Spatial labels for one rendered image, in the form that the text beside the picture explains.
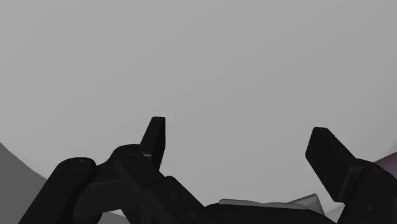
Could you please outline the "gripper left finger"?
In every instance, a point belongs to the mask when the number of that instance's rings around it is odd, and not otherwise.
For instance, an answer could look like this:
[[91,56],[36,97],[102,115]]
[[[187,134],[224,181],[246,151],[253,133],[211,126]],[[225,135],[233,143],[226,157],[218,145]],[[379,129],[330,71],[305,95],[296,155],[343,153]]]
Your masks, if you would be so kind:
[[154,116],[139,144],[115,149],[102,164],[74,157],[59,163],[18,224],[98,224],[122,210],[130,224],[214,224],[181,183],[165,177],[165,118]]

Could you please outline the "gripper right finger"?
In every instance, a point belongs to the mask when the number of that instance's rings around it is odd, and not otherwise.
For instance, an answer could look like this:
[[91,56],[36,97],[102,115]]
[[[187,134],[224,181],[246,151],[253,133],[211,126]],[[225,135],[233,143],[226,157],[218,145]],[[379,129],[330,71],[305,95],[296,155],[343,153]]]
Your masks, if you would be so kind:
[[329,129],[315,127],[305,157],[344,204],[337,224],[397,224],[397,152],[376,162],[356,158]]

